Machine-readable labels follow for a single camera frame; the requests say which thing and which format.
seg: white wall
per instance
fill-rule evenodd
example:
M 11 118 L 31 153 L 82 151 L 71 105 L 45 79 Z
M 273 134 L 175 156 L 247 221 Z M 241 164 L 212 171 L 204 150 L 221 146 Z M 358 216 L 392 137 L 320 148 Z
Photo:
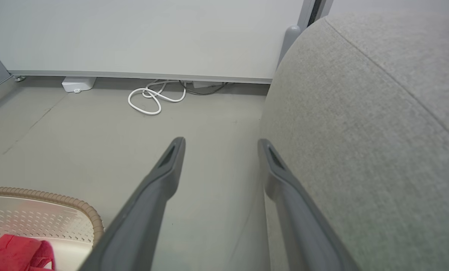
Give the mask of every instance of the white wall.
M 17 74 L 270 82 L 303 1 L 0 0 L 0 60 Z
M 449 0 L 333 0 L 329 14 L 379 11 L 449 14 Z

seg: baseboard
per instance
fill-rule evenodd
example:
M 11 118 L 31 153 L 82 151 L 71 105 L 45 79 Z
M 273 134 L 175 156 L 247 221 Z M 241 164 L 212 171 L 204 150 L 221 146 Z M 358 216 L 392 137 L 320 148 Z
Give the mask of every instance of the baseboard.
M 114 77 L 114 78 L 138 78 L 138 79 L 166 79 L 183 81 L 211 81 L 231 82 L 248 84 L 271 84 L 271 78 L 244 78 L 230 76 L 207 76 L 207 75 L 183 75 L 183 74 L 160 74 L 160 73 L 138 73 L 138 72 L 79 72 L 66 70 L 9 70 L 11 75 L 33 75 L 33 76 L 88 76 L 88 77 Z

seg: floor seam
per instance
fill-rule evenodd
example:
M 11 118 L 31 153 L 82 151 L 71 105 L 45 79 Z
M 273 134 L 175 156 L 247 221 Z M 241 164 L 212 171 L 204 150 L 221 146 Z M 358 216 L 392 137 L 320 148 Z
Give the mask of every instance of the floor seam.
M 225 268 L 223 270 L 227 270 L 228 269 L 228 266 L 231 263 L 231 260 L 233 259 L 234 254 L 236 253 L 236 250 L 238 249 L 239 241 L 241 240 L 241 237 L 242 237 L 242 235 L 243 235 L 243 233 L 245 231 L 246 225 L 248 224 L 248 221 L 250 220 L 251 213 L 253 213 L 253 208 L 254 208 L 254 206 L 256 204 L 257 193 L 259 193 L 259 182 L 260 182 L 260 180 L 258 180 L 258 183 L 257 183 L 258 187 L 257 187 L 257 189 L 255 189 L 255 192 L 254 192 L 254 195 L 253 195 L 253 202 L 251 203 L 250 210 L 248 211 L 248 215 L 246 217 L 246 220 L 245 220 L 245 223 L 243 225 L 243 228 L 241 228 L 241 231 L 240 231 L 240 233 L 238 235 L 238 239 L 236 240 L 236 243 L 234 244 L 234 247 L 233 247 L 233 251 L 231 252 L 231 256 L 229 257 L 228 262 L 227 262 L 227 264 L 226 264 L 226 266 L 225 266 Z
M 49 110 L 47 110 L 47 112 L 44 113 L 44 115 L 42 115 L 42 117 L 40 117 L 33 125 L 30 126 L 29 130 L 27 130 L 27 132 L 25 132 L 24 135 L 22 135 L 22 137 L 20 139 L 15 140 L 15 142 L 8 148 L 6 149 L 1 155 L 0 155 L 0 159 L 7 153 L 9 152 L 9 150 L 11 150 L 15 144 L 17 144 L 20 140 L 22 140 L 24 137 L 27 136 L 27 134 L 30 132 L 30 130 L 32 130 L 32 128 L 38 123 L 40 122 L 40 120 L 42 120 L 42 118 L 45 117 L 45 115 L 47 115 L 47 113 L 49 113 L 56 105 L 58 105 L 63 98 L 65 98 L 67 95 L 64 95 L 59 101 L 57 101 L 57 103 L 55 103 Z

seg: concrete floor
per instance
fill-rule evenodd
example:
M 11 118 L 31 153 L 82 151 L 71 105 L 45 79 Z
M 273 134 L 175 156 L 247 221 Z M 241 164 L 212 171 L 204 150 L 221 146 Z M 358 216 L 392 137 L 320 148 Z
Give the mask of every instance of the concrete floor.
M 168 202 L 153 270 L 269 269 L 257 180 L 259 119 L 268 86 L 234 84 L 210 96 L 162 102 L 145 116 L 127 96 L 148 80 L 99 78 L 68 94 L 62 78 L 33 77 L 0 100 L 0 186 L 83 199 L 105 225 L 171 140 L 186 138 L 178 191 Z M 182 89 L 169 85 L 171 98 Z M 150 99 L 133 102 L 155 110 Z

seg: gray fabric cushion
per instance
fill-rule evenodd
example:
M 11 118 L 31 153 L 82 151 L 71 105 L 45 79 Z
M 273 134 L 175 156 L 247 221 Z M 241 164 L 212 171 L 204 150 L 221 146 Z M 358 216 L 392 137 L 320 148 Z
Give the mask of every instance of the gray fabric cushion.
M 365 270 L 449 269 L 449 18 L 341 15 L 293 44 L 271 140 Z M 266 197 L 273 269 L 286 254 Z

